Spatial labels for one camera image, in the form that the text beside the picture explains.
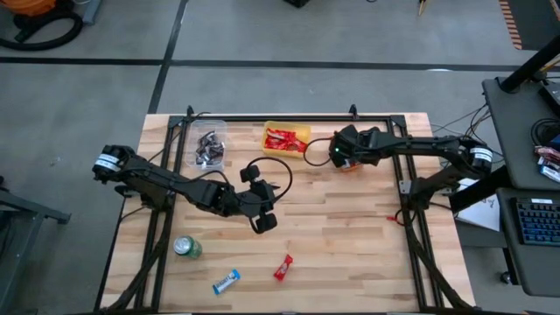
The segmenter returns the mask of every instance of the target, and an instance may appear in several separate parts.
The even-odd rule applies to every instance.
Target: wooden tabletop
[[[431,135],[425,113],[405,114],[409,133]],[[168,115],[148,115],[137,153],[149,158],[163,148]],[[347,122],[310,122],[312,138],[328,137]],[[356,122],[358,130],[381,123]],[[239,170],[262,155],[263,122],[227,124],[225,173],[236,191],[248,189]],[[328,142],[310,147],[309,159],[324,161]],[[172,147],[173,158],[175,146]],[[404,230],[387,220],[399,209],[395,171],[390,159],[377,167],[364,165],[341,172],[333,165],[313,167],[285,158],[294,172],[291,190],[275,204],[278,226],[255,234],[245,217],[221,218],[202,212],[179,197],[171,231],[161,312],[406,312],[417,311]],[[415,157],[419,176],[439,170],[435,157]],[[199,171],[182,161],[181,174]],[[261,177],[282,187],[288,182],[283,167],[272,161],[258,164]],[[434,201],[446,203],[441,197]],[[126,202],[124,214],[140,206]],[[466,273],[452,213],[433,206],[426,212],[437,266],[451,286],[470,304],[473,293]],[[119,227],[101,306],[112,304],[137,273],[144,251],[150,210],[136,213]],[[172,243],[190,235],[203,247],[199,259],[174,253]],[[286,254],[294,263],[282,283],[272,275]],[[212,284],[238,269],[241,280],[216,296]],[[151,299],[148,282],[146,304]],[[427,272],[424,286],[431,301]]]

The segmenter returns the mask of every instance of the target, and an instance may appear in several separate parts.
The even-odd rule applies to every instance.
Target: black keyboard
[[[560,201],[513,198],[522,244],[560,246]]]

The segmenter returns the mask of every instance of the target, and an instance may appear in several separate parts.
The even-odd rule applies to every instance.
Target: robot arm
[[[400,183],[412,207],[427,209],[435,192],[458,188],[461,179],[482,179],[492,170],[492,151],[483,143],[465,136],[399,137],[374,127],[358,131],[353,125],[334,133],[329,157],[336,167],[357,164],[377,165],[396,155],[434,156],[451,165],[429,178]]]
[[[141,194],[142,201],[152,209],[165,211],[171,205],[171,196],[178,193],[202,211],[222,217],[245,215],[251,227],[261,234],[277,225],[276,216],[267,213],[274,208],[277,198],[274,189],[278,187],[259,179],[256,165],[241,170],[242,182],[249,181],[245,192],[235,192],[235,188],[225,182],[201,177],[189,179],[173,171],[156,166],[138,156],[132,148],[106,145],[95,162],[95,180],[103,184],[108,181],[122,182]],[[259,217],[256,224],[253,218]]]

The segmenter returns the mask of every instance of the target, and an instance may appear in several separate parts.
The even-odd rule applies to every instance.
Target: white paper
[[[476,183],[476,180],[465,178],[459,181],[459,183],[461,184],[459,188],[461,191]],[[498,198],[496,195],[492,195],[469,206],[458,213],[457,220],[500,232],[500,203]]]

